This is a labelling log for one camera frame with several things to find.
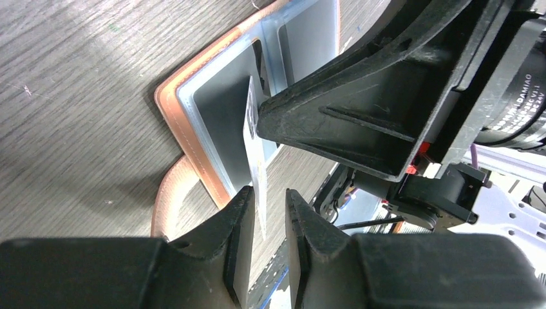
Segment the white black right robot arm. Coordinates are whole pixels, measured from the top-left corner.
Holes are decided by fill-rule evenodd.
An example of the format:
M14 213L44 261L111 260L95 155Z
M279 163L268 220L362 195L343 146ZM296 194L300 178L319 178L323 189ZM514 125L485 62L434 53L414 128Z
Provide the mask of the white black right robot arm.
M262 103L258 135L348 169L427 229L474 224L475 145L545 154L544 1L392 1L348 51Z

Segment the white credit card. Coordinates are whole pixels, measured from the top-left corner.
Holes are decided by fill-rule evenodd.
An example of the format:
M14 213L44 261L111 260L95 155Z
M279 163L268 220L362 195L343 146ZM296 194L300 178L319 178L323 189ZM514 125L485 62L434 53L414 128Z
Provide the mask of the white credit card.
M255 194L261 236L267 238L267 171L263 141L257 134L258 104L254 91L253 77L249 77L249 87L243 121L243 142L250 177Z

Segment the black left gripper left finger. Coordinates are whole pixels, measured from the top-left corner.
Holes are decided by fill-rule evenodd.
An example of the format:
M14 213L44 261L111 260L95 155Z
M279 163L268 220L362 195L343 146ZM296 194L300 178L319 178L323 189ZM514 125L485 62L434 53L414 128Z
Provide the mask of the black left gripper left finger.
M244 308L254 189L183 236L1 244L2 308Z

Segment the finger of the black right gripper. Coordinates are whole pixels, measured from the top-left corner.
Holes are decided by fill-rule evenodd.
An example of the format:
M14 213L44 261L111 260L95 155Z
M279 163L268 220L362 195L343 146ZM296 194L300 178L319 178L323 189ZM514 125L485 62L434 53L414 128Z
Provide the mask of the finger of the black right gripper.
M258 135L390 182L471 80L512 1L403 1L372 39L262 103Z

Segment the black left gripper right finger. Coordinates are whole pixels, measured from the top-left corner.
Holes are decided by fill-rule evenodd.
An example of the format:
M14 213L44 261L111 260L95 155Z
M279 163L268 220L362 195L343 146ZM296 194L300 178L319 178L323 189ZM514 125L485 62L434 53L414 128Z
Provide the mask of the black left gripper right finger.
M286 191L293 308L544 308L523 252L491 234L347 235Z

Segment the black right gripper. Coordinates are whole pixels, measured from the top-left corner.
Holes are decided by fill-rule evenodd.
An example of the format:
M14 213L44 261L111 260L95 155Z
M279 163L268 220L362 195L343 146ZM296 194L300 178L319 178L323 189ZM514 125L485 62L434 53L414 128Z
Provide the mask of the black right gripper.
M459 163L471 144L545 155L545 1L510 1L427 155Z

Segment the tan leather card holder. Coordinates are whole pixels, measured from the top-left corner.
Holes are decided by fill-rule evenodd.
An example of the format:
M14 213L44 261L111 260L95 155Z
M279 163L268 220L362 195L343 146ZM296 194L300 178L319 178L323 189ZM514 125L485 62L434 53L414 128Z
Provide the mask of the tan leather card holder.
M253 77L258 106L338 56L338 1L274 1L227 31L155 91L183 151L156 196L151 235L174 239L185 197L202 182L223 208L252 184L243 121ZM263 140L265 167L280 142Z

